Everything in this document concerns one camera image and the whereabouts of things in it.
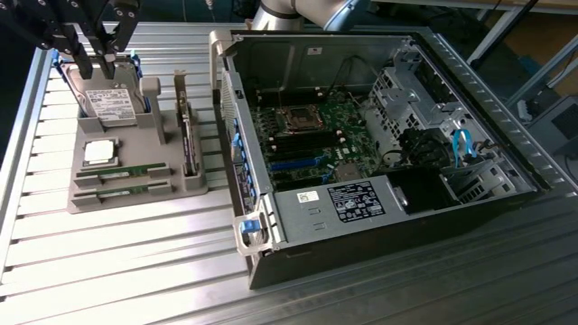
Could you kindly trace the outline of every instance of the motherboard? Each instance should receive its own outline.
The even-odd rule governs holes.
[[[278,191],[368,177],[375,144],[354,99],[332,91],[318,104],[256,108],[252,120]]]

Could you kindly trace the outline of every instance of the metal frame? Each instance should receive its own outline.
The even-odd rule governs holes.
[[[517,25],[521,23],[523,17],[526,17],[527,13],[530,13],[530,10],[535,6],[539,0],[529,0],[526,5],[518,10],[514,10],[515,15],[513,19],[509,19],[507,24],[501,26],[498,29],[498,32],[495,35],[491,35],[491,41],[487,44],[487,48],[483,50],[482,54],[471,60],[470,65],[474,67],[474,69],[479,69],[481,65],[487,60],[487,57],[490,56],[494,49],[498,47],[498,45],[502,43],[502,41],[506,39],[507,35],[511,33],[513,29],[517,27]]]
[[[47,89],[51,70],[51,55],[48,51],[35,50],[35,56],[28,71],[27,84],[16,114],[15,125],[9,135],[9,143],[4,162],[1,163],[0,184],[4,189],[0,196],[0,279],[4,273],[8,245],[12,228],[16,221],[21,188],[27,176],[28,155],[35,140],[36,125],[43,106],[44,90]]]
[[[458,8],[470,8],[470,9],[481,9],[481,12],[477,15],[477,19],[481,20],[486,14],[487,10],[493,9],[495,4],[482,3],[474,1],[460,1],[460,0],[372,0],[372,2],[387,2],[387,3],[399,3],[407,5],[436,5],[442,7],[458,7]],[[505,5],[501,4],[495,10],[506,11],[487,33],[485,39],[479,43],[477,49],[470,55],[467,59],[467,63],[470,64],[475,59],[478,59],[486,50],[490,48],[490,45],[497,40],[498,36],[505,32],[510,23],[514,21],[515,17],[521,13],[523,9],[525,3],[519,5]],[[565,15],[578,15],[578,6],[577,9],[561,9],[555,7],[547,7],[547,4],[538,3],[531,9],[531,12],[542,12],[545,14],[565,14]]]
[[[490,49],[491,45],[495,43],[495,40],[498,39],[499,35],[506,31],[506,28],[514,22],[521,11],[522,11],[522,7],[515,7],[513,8],[513,10],[505,12],[502,17],[498,19],[498,22],[495,23],[494,27],[487,32],[485,39],[482,39],[482,42],[479,42],[477,49],[474,50],[470,57],[467,58],[467,64],[471,64],[471,62],[475,59],[483,56],[486,51]]]
[[[542,66],[542,69],[531,76],[530,80],[523,84],[523,86],[519,88],[519,90],[514,93],[514,95],[509,98],[506,102],[507,107],[513,107],[519,100],[526,99],[530,93],[534,91],[539,91],[541,83],[543,82],[543,78],[549,75],[549,73],[559,66],[559,63],[569,58],[569,56],[574,53],[574,51],[578,50],[578,35],[574,36],[569,44],[565,45],[565,47],[561,49],[561,51],[554,55],[554,57],[550,59],[550,61]],[[566,69],[565,75],[570,73],[571,69],[569,66],[569,69]],[[551,79],[555,81],[554,85],[563,80],[563,77],[559,78],[559,80]]]
[[[387,2],[399,3],[406,5],[435,5],[440,7],[455,7],[455,8],[470,8],[470,9],[493,9],[494,3],[489,2],[475,2],[475,1],[460,1],[460,0],[371,0],[372,2]],[[521,2],[519,5],[505,5],[501,4],[497,10],[510,11],[517,7],[523,7],[526,2]],[[547,4],[538,4],[531,9],[533,12],[543,12],[545,14],[565,14],[565,15],[578,15],[577,9],[562,9],[557,7],[547,7]]]
[[[563,71],[561,71],[549,82],[549,88],[557,87],[558,83],[567,77],[569,74],[574,71],[574,69],[578,67],[578,58],[574,59],[573,62],[570,62],[569,66]]]

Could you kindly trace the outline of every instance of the hard drive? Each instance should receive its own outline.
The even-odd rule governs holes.
[[[139,58],[116,58],[113,79],[105,79],[97,65],[92,79],[85,80],[73,62],[55,59],[53,63],[77,99],[81,117],[97,117],[104,127],[135,125],[135,114],[149,111],[139,90]]]

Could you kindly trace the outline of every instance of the barcode sticker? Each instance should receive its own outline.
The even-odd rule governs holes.
[[[85,93],[96,117],[101,121],[119,121],[135,118],[135,109],[132,108],[128,90],[87,90]]]
[[[299,203],[316,201],[319,200],[319,195],[316,194],[316,191],[298,193],[298,200]]]

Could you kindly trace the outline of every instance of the blue cable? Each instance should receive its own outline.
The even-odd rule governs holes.
[[[463,133],[463,136],[466,138],[466,153],[471,154],[471,156],[475,158],[478,156],[477,151],[474,150],[471,146],[471,135],[470,131],[466,129],[458,129],[454,132],[454,143],[451,144],[451,147],[454,149],[454,160],[455,160],[455,168],[458,168],[458,162],[459,162],[459,135]]]

